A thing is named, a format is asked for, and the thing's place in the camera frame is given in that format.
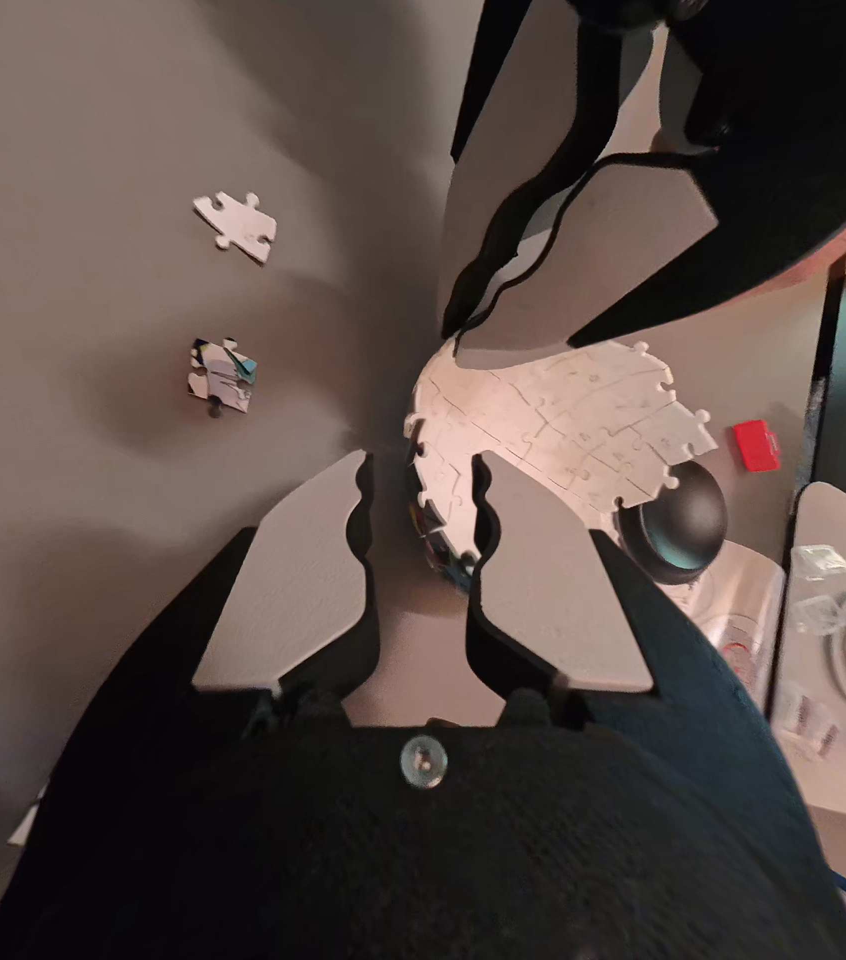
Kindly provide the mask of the small clear plastic case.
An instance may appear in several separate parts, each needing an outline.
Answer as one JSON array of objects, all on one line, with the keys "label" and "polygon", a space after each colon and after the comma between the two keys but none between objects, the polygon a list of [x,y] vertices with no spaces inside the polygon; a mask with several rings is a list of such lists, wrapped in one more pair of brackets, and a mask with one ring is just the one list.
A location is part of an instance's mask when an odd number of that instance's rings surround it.
[{"label": "small clear plastic case", "polygon": [[829,594],[817,594],[792,606],[792,619],[801,633],[824,638],[846,628],[846,612]]},{"label": "small clear plastic case", "polygon": [[824,703],[795,683],[784,683],[774,707],[778,738],[808,762],[827,762],[840,738],[840,727]]},{"label": "small clear plastic case", "polygon": [[846,575],[846,558],[829,544],[794,546],[789,555],[790,575],[807,582],[822,582]]}]

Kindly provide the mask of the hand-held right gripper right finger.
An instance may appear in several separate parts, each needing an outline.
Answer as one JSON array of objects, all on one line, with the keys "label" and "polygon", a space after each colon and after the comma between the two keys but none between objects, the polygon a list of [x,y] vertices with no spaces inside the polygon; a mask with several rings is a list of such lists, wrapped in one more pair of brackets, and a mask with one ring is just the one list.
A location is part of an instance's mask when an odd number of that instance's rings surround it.
[{"label": "hand-held right gripper right finger", "polygon": [[585,522],[499,454],[473,457],[478,558],[466,659],[503,699],[646,693],[654,681]]}]

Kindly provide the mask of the white folded instruction leaflet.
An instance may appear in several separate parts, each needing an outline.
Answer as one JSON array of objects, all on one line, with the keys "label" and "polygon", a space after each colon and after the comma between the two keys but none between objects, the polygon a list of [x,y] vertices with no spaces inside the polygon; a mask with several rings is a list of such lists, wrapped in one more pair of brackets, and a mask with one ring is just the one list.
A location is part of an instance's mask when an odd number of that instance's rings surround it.
[{"label": "white folded instruction leaflet", "polygon": [[701,630],[765,711],[785,587],[782,567],[726,540],[695,579],[661,590]]}]

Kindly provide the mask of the small red plastic block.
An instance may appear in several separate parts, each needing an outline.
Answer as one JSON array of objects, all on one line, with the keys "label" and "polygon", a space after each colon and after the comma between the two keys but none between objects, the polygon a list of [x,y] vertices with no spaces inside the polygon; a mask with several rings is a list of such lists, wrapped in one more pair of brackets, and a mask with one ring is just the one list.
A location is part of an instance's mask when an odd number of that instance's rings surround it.
[{"label": "small red plastic block", "polygon": [[744,469],[753,474],[773,473],[781,467],[777,435],[763,418],[733,424],[732,434]]}]

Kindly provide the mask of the partly built puzzle ball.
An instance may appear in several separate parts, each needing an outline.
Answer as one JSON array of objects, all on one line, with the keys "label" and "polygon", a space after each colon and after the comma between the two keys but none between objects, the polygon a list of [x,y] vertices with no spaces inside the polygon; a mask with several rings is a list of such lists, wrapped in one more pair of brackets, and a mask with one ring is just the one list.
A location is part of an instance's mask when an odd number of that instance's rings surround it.
[{"label": "partly built puzzle ball", "polygon": [[404,421],[409,512],[429,566],[468,592],[480,558],[472,459],[492,452],[591,529],[669,494],[678,465],[717,450],[710,415],[678,401],[645,342],[602,342],[502,369],[458,365],[452,343],[424,366]]}]

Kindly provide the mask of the printed loose puzzle piece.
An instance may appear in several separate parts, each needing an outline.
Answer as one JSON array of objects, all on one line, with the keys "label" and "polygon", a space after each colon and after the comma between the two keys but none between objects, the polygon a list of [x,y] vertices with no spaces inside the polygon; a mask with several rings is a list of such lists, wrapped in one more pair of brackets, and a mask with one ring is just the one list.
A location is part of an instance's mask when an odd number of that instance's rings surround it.
[{"label": "printed loose puzzle piece", "polygon": [[249,412],[258,366],[256,361],[240,353],[236,340],[194,339],[189,357],[189,394],[205,402],[210,417],[221,417],[225,409],[240,414]]}]

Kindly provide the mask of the white plastic tray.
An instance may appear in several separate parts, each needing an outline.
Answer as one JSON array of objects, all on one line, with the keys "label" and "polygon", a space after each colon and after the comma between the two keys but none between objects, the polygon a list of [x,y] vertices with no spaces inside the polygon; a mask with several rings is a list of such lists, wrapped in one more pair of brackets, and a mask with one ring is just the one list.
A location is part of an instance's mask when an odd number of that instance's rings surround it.
[{"label": "white plastic tray", "polygon": [[[801,493],[792,547],[804,545],[833,546],[846,558],[846,493],[836,486],[814,482]],[[843,606],[846,575],[821,582],[807,582],[789,576],[778,644],[771,726],[806,804],[846,815],[846,698],[834,673],[834,637],[837,633],[817,637],[800,632],[793,619],[794,604],[818,594],[832,595],[837,604]],[[786,683],[798,685],[813,699],[825,704],[837,722],[839,738],[827,761],[808,761],[778,737],[775,706],[779,690]]]}]

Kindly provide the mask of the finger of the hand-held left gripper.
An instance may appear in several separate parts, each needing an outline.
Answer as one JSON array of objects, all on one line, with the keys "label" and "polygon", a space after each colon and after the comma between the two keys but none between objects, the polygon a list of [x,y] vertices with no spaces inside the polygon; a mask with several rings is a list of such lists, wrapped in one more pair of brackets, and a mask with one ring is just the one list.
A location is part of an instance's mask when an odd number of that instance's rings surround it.
[{"label": "finger of the hand-held left gripper", "polygon": [[564,354],[611,306],[711,233],[718,219],[677,153],[622,153],[561,201],[525,270],[506,278],[456,335],[454,362],[495,371]]},{"label": "finger of the hand-held left gripper", "polygon": [[572,2],[529,2],[454,162],[437,306],[461,331],[537,211],[596,162],[620,109],[623,35]]}]

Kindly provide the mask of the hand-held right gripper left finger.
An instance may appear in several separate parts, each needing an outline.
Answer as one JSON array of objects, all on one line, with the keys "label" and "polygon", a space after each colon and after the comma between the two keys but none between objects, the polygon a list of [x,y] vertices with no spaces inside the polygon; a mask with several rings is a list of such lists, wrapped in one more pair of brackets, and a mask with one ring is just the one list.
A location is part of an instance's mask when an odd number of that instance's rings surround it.
[{"label": "hand-held right gripper left finger", "polygon": [[372,675],[381,651],[373,494],[373,458],[358,449],[263,517],[194,672],[197,690],[344,699]]}]

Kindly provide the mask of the black round ball stand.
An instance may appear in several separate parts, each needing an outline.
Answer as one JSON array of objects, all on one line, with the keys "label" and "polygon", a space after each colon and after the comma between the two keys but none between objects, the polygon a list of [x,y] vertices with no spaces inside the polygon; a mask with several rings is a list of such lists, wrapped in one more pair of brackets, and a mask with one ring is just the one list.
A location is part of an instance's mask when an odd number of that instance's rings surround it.
[{"label": "black round ball stand", "polygon": [[647,576],[664,586],[684,586],[716,560],[729,513],[717,480],[699,462],[676,464],[670,473],[676,487],[619,510],[616,525],[622,548]]}]

